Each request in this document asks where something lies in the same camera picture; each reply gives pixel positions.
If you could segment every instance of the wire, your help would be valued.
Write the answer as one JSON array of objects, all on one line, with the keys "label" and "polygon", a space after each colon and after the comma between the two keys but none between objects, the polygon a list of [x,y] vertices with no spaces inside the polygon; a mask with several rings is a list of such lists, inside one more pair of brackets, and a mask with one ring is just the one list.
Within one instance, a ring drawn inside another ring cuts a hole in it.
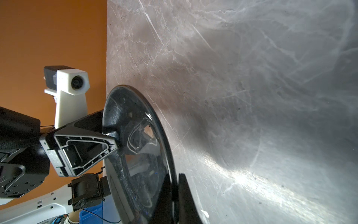
[{"label": "wire", "polygon": [[95,213],[93,213],[93,212],[91,212],[91,211],[87,211],[86,209],[82,209],[82,210],[83,210],[83,211],[86,211],[86,212],[88,212],[88,213],[91,213],[92,215],[97,216],[98,218],[102,219],[103,221],[106,221],[106,222],[108,222],[108,223],[114,223],[114,222],[108,221],[108,220],[106,220],[106,219],[100,217],[99,215],[97,215],[97,214],[95,214]]}]

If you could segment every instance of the marble surface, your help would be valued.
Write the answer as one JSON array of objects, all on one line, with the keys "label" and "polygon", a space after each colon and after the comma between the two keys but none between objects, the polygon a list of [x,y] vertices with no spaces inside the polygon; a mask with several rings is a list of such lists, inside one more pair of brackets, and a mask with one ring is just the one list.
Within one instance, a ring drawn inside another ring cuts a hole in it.
[{"label": "marble surface", "polygon": [[203,223],[358,223],[352,0],[111,0],[107,94],[166,130]]}]

